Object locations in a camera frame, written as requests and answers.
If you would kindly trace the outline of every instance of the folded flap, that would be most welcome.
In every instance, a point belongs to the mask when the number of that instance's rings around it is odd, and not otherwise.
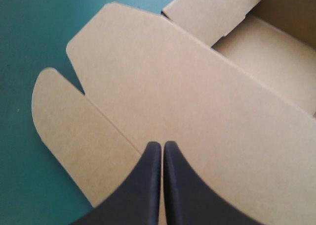
[[[140,153],[55,69],[34,87],[32,115],[45,145],[95,207],[128,176]]]
[[[207,45],[228,34],[260,0],[174,0],[163,13]]]

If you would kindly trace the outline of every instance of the cardboard box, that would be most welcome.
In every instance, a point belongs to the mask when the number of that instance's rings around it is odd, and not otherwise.
[[[313,115],[316,0],[262,0],[251,10],[258,1],[174,0],[163,13],[280,97]]]

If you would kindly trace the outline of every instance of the green floor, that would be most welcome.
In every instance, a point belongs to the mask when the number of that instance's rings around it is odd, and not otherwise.
[[[48,66],[81,90],[66,44],[111,1],[160,13],[171,0],[0,0],[1,225],[68,224],[91,210],[41,142],[31,98]]]

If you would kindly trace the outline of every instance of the black object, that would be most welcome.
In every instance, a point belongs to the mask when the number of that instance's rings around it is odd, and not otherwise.
[[[157,225],[161,147],[149,142],[125,181],[102,204],[74,225]]]
[[[173,141],[164,147],[163,191],[168,225],[260,224],[208,187]]]

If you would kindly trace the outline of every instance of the brown cardboard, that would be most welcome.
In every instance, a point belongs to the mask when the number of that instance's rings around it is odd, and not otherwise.
[[[67,53],[86,97],[142,150],[178,142],[223,198],[265,224],[314,224],[316,121],[167,19],[108,4]]]
[[[312,47],[249,15],[213,48],[281,97],[315,114],[316,50]]]
[[[174,0],[163,13],[211,46],[228,34],[260,0]]]
[[[252,13],[316,48],[316,0],[262,0]]]
[[[223,35],[217,30],[227,27],[222,23],[231,22],[238,13],[245,15],[260,0],[247,1],[252,1],[252,5],[244,8],[245,0],[174,0],[163,11],[190,34],[213,45],[206,37],[215,35],[218,40]],[[293,37],[264,22],[255,24],[250,18],[239,24],[234,33],[226,32],[228,35],[214,48],[276,94],[315,114],[316,0],[262,0],[251,13]],[[231,25],[229,31],[237,24]]]
[[[35,127],[49,150],[95,207],[127,177],[140,153],[56,70],[43,70],[34,87]]]

